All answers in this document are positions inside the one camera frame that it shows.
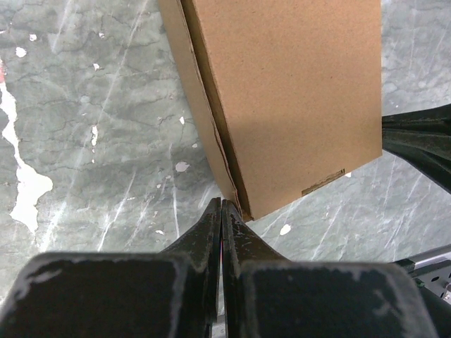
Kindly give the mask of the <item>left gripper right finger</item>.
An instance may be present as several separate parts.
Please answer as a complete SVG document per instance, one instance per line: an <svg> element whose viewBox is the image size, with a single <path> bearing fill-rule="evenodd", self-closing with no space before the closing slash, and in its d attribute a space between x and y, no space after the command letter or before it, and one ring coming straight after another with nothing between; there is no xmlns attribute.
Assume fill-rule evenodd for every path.
<svg viewBox="0 0 451 338"><path fill-rule="evenodd" d="M221 206L229 337L436 337L410 276L394 263L294 262Z"/></svg>

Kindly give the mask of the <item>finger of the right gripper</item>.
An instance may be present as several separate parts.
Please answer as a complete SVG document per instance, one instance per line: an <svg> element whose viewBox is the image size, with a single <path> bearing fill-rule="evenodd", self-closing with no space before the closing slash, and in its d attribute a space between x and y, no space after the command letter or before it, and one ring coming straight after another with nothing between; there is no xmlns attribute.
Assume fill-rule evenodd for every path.
<svg viewBox="0 0 451 338"><path fill-rule="evenodd" d="M450 105L382 117L383 129L450 132Z"/></svg>
<svg viewBox="0 0 451 338"><path fill-rule="evenodd" d="M384 129L383 149L404 159L450 193L450 135Z"/></svg>

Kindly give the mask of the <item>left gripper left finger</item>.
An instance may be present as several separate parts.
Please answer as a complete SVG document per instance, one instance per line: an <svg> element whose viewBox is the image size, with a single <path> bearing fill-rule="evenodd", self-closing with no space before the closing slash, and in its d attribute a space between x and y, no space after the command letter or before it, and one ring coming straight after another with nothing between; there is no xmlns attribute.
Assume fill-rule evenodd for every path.
<svg viewBox="0 0 451 338"><path fill-rule="evenodd" d="M1 308L2 337L210 337L221 200L158 253L50 252L30 259Z"/></svg>

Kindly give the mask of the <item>brown cardboard box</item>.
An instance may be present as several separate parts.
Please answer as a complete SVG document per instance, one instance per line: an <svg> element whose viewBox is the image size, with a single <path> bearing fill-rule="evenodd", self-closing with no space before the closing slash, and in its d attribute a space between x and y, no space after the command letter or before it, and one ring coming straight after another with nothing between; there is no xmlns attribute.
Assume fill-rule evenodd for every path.
<svg viewBox="0 0 451 338"><path fill-rule="evenodd" d="M160 1L210 168L257 220L382 154L379 1Z"/></svg>

